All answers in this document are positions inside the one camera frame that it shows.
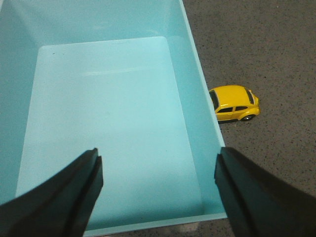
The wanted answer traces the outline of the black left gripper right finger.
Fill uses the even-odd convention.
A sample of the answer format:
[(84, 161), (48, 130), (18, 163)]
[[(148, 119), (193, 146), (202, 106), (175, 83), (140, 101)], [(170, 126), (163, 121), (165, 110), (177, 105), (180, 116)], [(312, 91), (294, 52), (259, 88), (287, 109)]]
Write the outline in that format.
[(215, 183), (237, 237), (314, 237), (315, 197), (259, 167), (234, 148), (222, 147)]

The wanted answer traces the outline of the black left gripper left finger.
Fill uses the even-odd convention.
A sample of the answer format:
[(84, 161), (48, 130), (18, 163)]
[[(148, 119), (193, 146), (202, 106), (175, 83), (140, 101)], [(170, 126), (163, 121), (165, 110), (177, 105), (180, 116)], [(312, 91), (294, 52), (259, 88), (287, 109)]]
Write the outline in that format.
[(103, 187), (102, 158), (87, 150), (31, 191), (1, 205), (2, 237), (81, 237)]

